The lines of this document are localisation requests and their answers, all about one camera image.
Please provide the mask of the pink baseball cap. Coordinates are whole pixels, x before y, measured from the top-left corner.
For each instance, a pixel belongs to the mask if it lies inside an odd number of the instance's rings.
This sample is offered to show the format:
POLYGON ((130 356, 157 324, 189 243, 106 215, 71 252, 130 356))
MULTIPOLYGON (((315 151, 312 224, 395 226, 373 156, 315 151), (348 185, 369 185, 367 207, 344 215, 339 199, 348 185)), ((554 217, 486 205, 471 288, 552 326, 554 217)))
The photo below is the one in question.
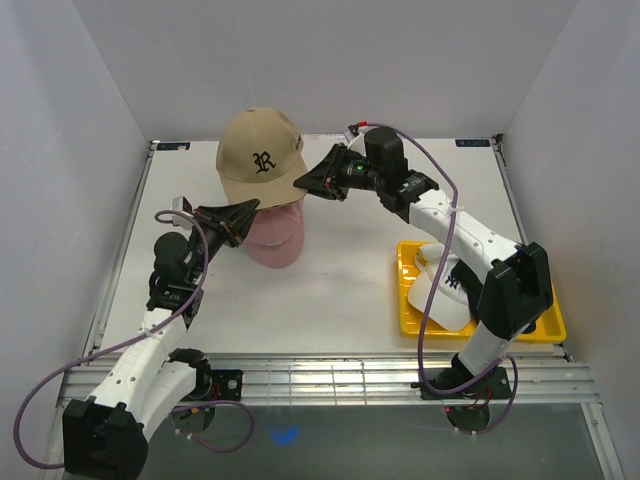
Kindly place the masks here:
POLYGON ((260 210, 244 247, 251 259, 273 268, 285 268, 300 256, 305 240, 304 201, 260 210))

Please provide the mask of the beige baseball cap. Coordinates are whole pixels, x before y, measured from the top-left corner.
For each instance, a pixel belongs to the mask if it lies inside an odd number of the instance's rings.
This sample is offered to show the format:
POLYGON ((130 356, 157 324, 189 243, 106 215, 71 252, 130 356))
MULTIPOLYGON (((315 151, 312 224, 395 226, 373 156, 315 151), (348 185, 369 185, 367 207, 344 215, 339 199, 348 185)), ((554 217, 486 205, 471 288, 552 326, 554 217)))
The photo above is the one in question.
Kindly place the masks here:
POLYGON ((297 126, 278 109, 246 110, 227 125, 216 153, 216 170, 226 199, 237 204, 251 199, 261 209, 303 199, 294 182, 307 173, 304 142, 297 126))

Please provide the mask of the black NY baseball cap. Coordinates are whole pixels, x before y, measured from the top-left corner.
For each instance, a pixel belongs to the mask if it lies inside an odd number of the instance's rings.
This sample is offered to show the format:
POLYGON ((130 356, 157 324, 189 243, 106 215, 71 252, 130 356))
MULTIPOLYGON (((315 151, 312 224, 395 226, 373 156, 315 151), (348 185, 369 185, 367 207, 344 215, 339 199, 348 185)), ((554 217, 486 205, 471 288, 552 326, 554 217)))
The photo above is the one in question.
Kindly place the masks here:
POLYGON ((513 322, 507 309, 506 292, 495 279, 490 278, 487 288, 462 260, 456 261, 451 274, 466 292, 472 318, 496 337, 509 340, 516 333, 530 334, 536 330, 537 319, 528 324, 513 322))

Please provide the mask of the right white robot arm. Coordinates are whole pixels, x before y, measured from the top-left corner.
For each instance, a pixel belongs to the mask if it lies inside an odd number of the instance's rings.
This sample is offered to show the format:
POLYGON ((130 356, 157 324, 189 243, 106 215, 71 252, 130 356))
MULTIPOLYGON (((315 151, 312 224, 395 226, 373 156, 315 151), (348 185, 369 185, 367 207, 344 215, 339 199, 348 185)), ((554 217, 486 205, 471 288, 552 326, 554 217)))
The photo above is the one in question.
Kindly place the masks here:
POLYGON ((435 180, 408 165, 408 134, 380 123, 350 126, 348 144, 334 145, 324 159, 295 180, 297 188, 343 201, 352 189, 373 191, 382 206, 426 232, 454 254, 481 282, 477 327, 449 368, 434 379, 419 373, 438 396, 474 397, 488 384, 509 346, 553 305, 548 255, 539 244, 506 239, 458 206, 435 180))

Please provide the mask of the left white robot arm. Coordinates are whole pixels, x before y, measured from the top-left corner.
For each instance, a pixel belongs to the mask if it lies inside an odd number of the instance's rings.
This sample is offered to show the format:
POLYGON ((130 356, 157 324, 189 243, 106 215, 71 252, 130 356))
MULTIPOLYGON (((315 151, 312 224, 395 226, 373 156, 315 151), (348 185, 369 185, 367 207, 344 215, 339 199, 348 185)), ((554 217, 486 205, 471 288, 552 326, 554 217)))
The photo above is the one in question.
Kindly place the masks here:
POLYGON ((120 356, 83 400, 62 415, 63 468, 90 479, 136 479, 149 443, 167 417, 196 414, 209 426, 219 405, 237 406, 237 370, 217 371, 207 355, 178 343, 203 299, 208 267, 218 251, 246 239, 259 202, 192 207, 183 197, 156 214, 174 230, 153 246, 149 298, 137 334, 115 346, 120 356))

